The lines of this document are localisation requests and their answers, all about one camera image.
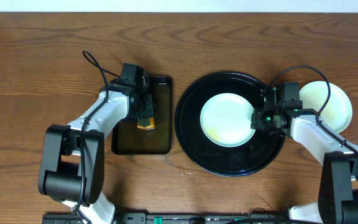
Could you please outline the orange green scrub sponge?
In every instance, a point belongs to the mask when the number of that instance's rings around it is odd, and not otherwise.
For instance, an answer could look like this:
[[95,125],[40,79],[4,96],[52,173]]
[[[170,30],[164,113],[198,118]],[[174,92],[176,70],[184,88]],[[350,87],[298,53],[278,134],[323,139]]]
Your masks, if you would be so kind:
[[142,118],[137,122],[137,129],[142,130],[151,130],[155,129],[155,121],[154,118]]

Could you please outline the light blue plate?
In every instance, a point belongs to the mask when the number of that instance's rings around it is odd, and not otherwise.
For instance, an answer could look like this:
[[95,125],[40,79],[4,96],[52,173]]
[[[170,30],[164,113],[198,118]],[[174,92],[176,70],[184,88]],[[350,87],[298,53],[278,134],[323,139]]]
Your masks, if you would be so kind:
[[237,147],[255,134],[251,128],[254,107],[244,97],[234,93],[220,93],[202,107],[200,125],[213,143],[222,147]]
[[[349,97],[338,86],[330,83],[330,98],[322,110],[320,117],[337,133],[345,130],[352,119],[352,105]],[[306,84],[300,90],[300,100],[306,109],[319,111],[328,96],[327,84],[324,81],[315,81]]]

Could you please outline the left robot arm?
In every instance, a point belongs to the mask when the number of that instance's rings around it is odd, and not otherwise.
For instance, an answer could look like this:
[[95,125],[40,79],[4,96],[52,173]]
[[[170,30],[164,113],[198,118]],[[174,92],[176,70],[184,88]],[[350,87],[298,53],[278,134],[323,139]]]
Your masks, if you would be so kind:
[[149,81],[142,67],[126,63],[79,118],[46,130],[38,181],[42,195],[69,206],[85,223],[112,223],[116,208],[102,192],[104,141],[120,121],[154,116]]

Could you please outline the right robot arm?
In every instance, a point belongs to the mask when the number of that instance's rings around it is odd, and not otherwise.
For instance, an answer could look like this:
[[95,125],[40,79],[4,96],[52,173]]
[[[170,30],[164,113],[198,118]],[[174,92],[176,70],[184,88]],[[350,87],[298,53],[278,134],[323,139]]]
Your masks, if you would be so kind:
[[261,91],[251,128],[278,133],[304,146],[322,165],[318,201],[292,207],[293,220],[358,223],[358,146],[330,128],[314,109],[303,108],[297,82]]

